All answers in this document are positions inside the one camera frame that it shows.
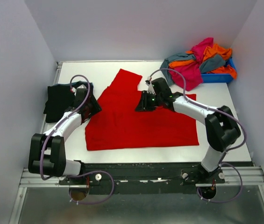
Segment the black t-shirt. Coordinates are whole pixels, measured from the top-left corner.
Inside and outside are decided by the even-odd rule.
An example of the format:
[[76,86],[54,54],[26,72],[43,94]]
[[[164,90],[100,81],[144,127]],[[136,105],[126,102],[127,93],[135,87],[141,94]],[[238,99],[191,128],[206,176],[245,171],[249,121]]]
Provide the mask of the black t-shirt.
[[77,99],[75,102],[77,94],[72,93],[68,86],[48,86],[47,93],[48,100],[43,111],[46,114],[46,123],[58,122],[69,107],[77,108],[84,100],[83,98]]

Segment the blue t-shirt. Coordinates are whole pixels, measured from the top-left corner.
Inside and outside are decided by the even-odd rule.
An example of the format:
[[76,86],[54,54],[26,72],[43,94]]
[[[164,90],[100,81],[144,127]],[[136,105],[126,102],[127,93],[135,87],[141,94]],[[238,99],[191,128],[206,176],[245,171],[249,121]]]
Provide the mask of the blue t-shirt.
[[77,82],[73,82],[73,83],[68,83],[68,84],[56,84],[56,85],[61,85],[61,86],[68,86],[69,88],[79,88],[80,86],[83,86],[83,88],[87,88],[88,84],[85,81],[77,81]]

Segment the red t-shirt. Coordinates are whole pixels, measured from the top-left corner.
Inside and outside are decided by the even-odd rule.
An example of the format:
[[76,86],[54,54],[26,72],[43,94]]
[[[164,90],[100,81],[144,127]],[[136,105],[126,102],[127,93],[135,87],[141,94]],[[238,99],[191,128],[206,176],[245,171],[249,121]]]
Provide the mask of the red t-shirt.
[[135,73],[118,71],[98,99],[102,110],[85,128],[87,150],[199,145],[194,119],[162,107],[135,111],[142,94],[138,90],[141,79]]

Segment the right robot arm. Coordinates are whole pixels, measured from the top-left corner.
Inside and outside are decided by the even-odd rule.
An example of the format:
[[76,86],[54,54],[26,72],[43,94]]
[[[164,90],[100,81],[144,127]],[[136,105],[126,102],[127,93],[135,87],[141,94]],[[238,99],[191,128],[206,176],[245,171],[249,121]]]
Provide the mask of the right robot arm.
[[187,115],[205,126],[209,147],[196,176],[203,183],[209,182],[214,178],[214,172],[218,169],[227,149],[241,136],[240,128],[230,108],[211,107],[188,98],[184,92],[173,93],[164,78],[149,79],[146,84],[148,89],[142,91],[135,111],[150,112],[162,106]]

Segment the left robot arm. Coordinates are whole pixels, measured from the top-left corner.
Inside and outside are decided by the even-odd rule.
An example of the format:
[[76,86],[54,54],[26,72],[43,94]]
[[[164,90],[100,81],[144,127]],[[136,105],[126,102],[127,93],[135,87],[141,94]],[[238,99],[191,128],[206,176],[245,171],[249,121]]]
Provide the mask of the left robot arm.
[[69,136],[93,115],[102,110],[93,95],[93,87],[77,89],[73,106],[48,131],[32,136],[28,171],[40,174],[42,179],[69,176],[75,184],[85,181],[81,161],[66,158],[65,142]]

